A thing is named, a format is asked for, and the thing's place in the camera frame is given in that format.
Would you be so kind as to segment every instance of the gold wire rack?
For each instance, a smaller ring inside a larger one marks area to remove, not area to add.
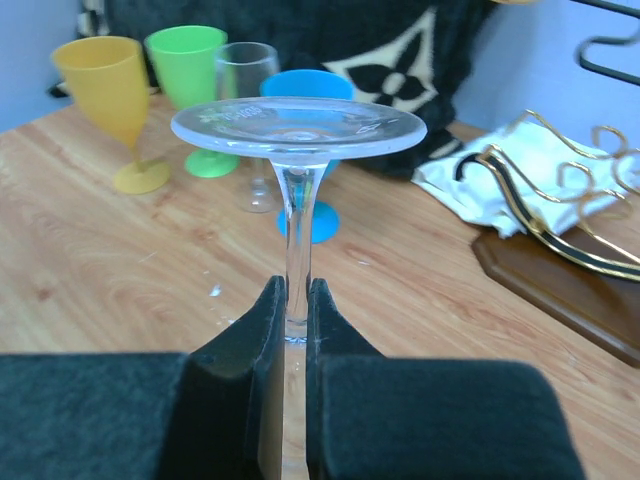
[[[615,135],[618,138],[620,145],[613,153],[596,155],[586,152],[574,145],[540,114],[531,110],[526,110],[522,115],[520,115],[520,117],[512,122],[505,130],[505,136],[512,134],[518,125],[531,117],[537,120],[545,129],[550,131],[567,148],[581,157],[591,160],[610,162],[611,176],[615,180],[616,184],[622,187],[625,194],[609,188],[598,188],[595,176],[591,169],[580,162],[571,161],[563,162],[558,166],[557,171],[555,172],[556,183],[559,187],[564,187],[568,170],[575,169],[579,170],[585,177],[586,185],[584,189],[577,195],[574,194],[565,198],[550,195],[532,182],[531,179],[519,168],[517,162],[515,162],[504,151],[504,149],[500,147],[500,145],[495,143],[488,145],[482,152],[470,155],[463,159],[457,166],[456,180],[461,180],[464,177],[464,167],[466,164],[478,163],[484,166],[496,179],[500,190],[505,196],[509,208],[529,234],[533,235],[558,255],[590,271],[640,283],[640,258],[598,233],[593,227],[592,222],[593,217],[596,215],[610,220],[625,220],[631,218],[633,215],[634,205],[630,201],[630,197],[632,195],[640,196],[640,188],[638,188],[638,185],[640,185],[640,170],[632,171],[631,179],[623,179],[620,169],[622,162],[629,156],[640,156],[640,149],[629,148],[627,137],[616,128],[610,126],[597,126],[591,131],[592,142],[596,147],[600,148],[600,138],[604,132],[609,132]],[[523,200],[523,196],[514,181],[514,174],[519,176],[529,186],[529,188],[535,192],[536,195],[544,198],[545,200],[553,203],[575,205],[578,217],[578,228],[581,228],[597,242],[608,247],[610,251],[617,252],[620,258],[624,258],[624,261],[590,253],[582,248],[578,248],[575,245],[567,243],[560,236],[553,233],[544,219],[536,214],[535,211]],[[605,211],[592,215],[591,218],[589,218],[586,214],[586,207],[591,202],[605,196],[613,197],[618,202],[622,203],[624,205],[623,213],[611,213]]]

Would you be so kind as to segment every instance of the black pillow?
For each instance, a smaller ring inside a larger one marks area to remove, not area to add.
[[[261,0],[84,2],[78,34],[143,41],[171,26],[210,25],[225,30],[230,42],[273,45],[283,70],[320,68],[344,76],[355,85],[356,100],[413,112],[429,128],[425,140],[408,151],[358,161],[392,177],[409,180],[422,163],[461,147],[446,130],[455,118],[452,98],[471,71],[473,40],[494,2],[272,0],[266,5]],[[64,84],[50,93],[66,95]]]

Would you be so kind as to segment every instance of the wooden board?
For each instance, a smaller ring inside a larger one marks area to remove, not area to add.
[[[620,257],[578,228],[563,238],[590,253]],[[486,231],[472,248],[489,277],[622,361],[640,367],[640,284],[590,272],[530,235],[501,239],[495,231]]]

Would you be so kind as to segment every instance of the yellow plastic goblet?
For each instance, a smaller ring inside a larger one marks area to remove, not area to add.
[[[78,108],[133,155],[133,162],[114,178],[116,190],[139,195],[167,183],[169,165],[142,161],[137,149],[149,110],[149,79],[140,43],[126,37],[85,38],[61,46],[52,60]]]

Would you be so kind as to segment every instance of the clear wine glass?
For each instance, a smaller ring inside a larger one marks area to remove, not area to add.
[[[291,343],[307,338],[311,220],[329,161],[398,152],[427,133],[420,118],[391,107],[307,97],[213,102],[179,112],[171,128],[202,148],[271,160],[287,215],[285,338]]]
[[[214,53],[217,99],[259,97],[260,85],[280,71],[278,52],[271,45],[235,42]],[[245,211],[266,213],[278,208],[271,185],[265,179],[264,160],[251,158],[253,178],[242,183],[236,204]]]

